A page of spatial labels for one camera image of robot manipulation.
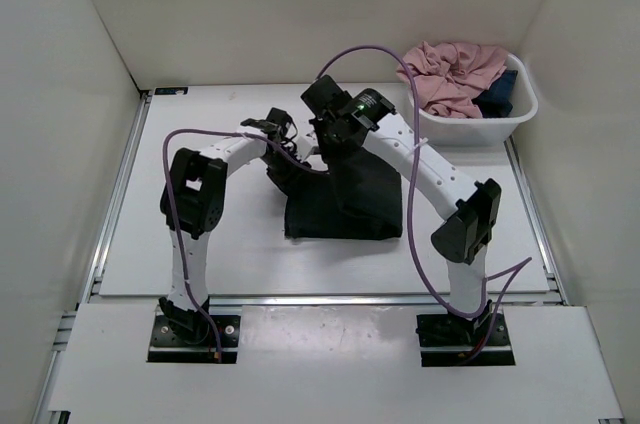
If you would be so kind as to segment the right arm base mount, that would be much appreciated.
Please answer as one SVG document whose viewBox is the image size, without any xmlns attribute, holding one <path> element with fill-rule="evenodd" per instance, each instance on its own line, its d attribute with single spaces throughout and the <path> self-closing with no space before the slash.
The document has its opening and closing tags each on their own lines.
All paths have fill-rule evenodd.
<svg viewBox="0 0 640 424">
<path fill-rule="evenodd" d="M 418 314 L 415 332 L 423 368 L 516 364 L 505 316 L 492 301 L 471 320 L 449 312 Z"/>
</svg>

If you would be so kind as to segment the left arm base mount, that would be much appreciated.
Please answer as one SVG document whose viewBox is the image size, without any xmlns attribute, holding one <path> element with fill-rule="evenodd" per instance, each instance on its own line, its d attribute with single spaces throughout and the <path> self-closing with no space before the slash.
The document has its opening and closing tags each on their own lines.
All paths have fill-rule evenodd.
<svg viewBox="0 0 640 424">
<path fill-rule="evenodd" d="M 159 299 L 149 339 L 150 363 L 235 364 L 241 316 L 184 311 L 165 297 Z"/>
</svg>

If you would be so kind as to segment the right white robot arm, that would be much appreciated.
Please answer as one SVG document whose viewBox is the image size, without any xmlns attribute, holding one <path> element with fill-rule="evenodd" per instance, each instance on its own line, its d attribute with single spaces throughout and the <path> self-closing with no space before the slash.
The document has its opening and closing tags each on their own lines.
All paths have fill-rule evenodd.
<svg viewBox="0 0 640 424">
<path fill-rule="evenodd" d="M 415 193 L 433 206 L 442 220 L 431 244 L 448 268 L 449 298 L 441 304 L 452 314 L 449 331 L 460 343 L 476 341 L 486 328 L 486 253 L 499 210 L 499 184 L 476 181 L 458 170 L 419 139 L 395 106 L 374 89 L 351 96 L 325 75 L 301 99 L 313 114 L 310 122 L 324 159 L 364 149 L 408 179 L 409 206 Z"/>
</svg>

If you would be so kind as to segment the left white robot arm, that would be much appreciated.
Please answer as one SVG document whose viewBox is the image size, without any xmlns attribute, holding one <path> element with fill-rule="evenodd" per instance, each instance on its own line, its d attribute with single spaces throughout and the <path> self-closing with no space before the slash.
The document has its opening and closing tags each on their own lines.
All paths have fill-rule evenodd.
<svg viewBox="0 0 640 424">
<path fill-rule="evenodd" d="M 172 281 L 160 309 L 174 334 L 189 345 L 201 345 L 220 332 L 211 324 L 206 287 L 211 232 L 221 220 L 227 178 L 256 159 L 281 191 L 288 191 L 310 165 L 297 155 L 295 127 L 284 110 L 273 108 L 264 119 L 246 119 L 240 128 L 200 150 L 181 148 L 164 157 L 165 188 L 160 210 L 172 243 Z"/>
</svg>

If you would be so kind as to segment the black denim trousers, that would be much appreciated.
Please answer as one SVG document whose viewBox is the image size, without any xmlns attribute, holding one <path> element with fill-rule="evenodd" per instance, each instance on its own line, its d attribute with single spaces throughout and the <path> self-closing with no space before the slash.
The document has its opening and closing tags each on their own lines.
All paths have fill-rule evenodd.
<svg viewBox="0 0 640 424">
<path fill-rule="evenodd" d="M 403 234 L 402 177 L 364 149 L 330 162 L 326 173 L 309 169 L 284 195 L 289 239 L 381 241 Z"/>
</svg>

